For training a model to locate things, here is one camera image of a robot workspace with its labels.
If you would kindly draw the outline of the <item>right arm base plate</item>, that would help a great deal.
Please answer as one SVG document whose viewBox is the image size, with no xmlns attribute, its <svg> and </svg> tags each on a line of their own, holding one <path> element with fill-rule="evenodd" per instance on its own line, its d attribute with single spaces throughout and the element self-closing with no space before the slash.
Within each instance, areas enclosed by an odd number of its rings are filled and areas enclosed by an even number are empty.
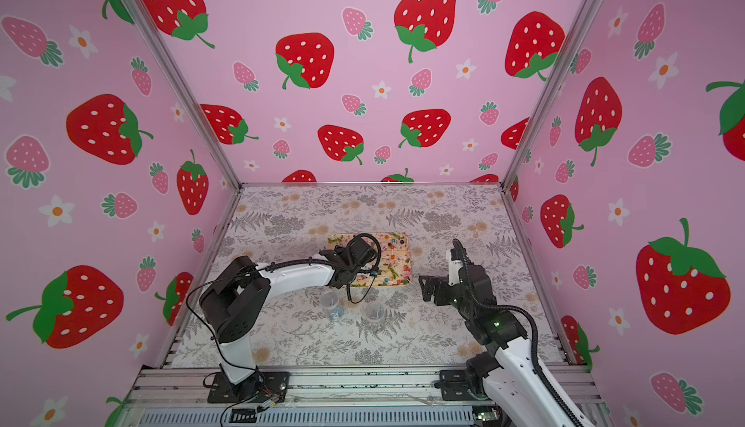
<svg viewBox="0 0 745 427">
<path fill-rule="evenodd" d="M 466 370 L 442 370 L 435 382 L 444 401 L 487 401 L 489 397 L 476 376 Z"/>
</svg>

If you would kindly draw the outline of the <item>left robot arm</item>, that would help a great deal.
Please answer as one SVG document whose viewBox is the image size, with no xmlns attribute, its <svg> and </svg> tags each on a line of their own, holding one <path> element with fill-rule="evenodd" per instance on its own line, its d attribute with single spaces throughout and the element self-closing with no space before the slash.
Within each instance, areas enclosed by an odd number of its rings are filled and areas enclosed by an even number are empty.
<svg viewBox="0 0 745 427">
<path fill-rule="evenodd" d="M 350 291 L 358 276 L 378 273 L 381 257 L 379 240 L 362 233 L 344 246 L 305 259 L 269 264 L 248 257 L 233 260 L 198 300 L 198 316 L 217 343 L 222 376 L 232 388 L 258 390 L 262 377 L 253 361 L 249 332 L 267 301 L 306 288 Z"/>
</svg>

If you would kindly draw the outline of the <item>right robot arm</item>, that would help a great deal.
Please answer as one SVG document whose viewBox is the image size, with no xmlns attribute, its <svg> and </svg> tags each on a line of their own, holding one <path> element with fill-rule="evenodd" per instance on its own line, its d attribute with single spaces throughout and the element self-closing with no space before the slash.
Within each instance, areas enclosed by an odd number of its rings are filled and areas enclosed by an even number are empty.
<svg viewBox="0 0 745 427">
<path fill-rule="evenodd" d="M 539 328 L 526 310 L 500 304 L 484 267 L 474 264 L 455 239 L 448 275 L 420 276 L 422 299 L 456 309 L 485 351 L 467 361 L 465 382 L 475 398 L 487 398 L 514 426 L 591 426 L 539 357 Z"/>
</svg>

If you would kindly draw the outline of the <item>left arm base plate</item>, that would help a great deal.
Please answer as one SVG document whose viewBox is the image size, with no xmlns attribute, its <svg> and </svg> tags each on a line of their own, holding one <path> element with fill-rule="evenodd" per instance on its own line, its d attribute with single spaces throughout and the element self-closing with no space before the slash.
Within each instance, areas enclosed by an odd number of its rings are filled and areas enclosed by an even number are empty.
<svg viewBox="0 0 745 427">
<path fill-rule="evenodd" d="M 289 386 L 289 372 L 255 372 L 243 382 L 233 384 L 223 373 L 215 374 L 208 394 L 209 404 L 282 403 Z"/>
</svg>

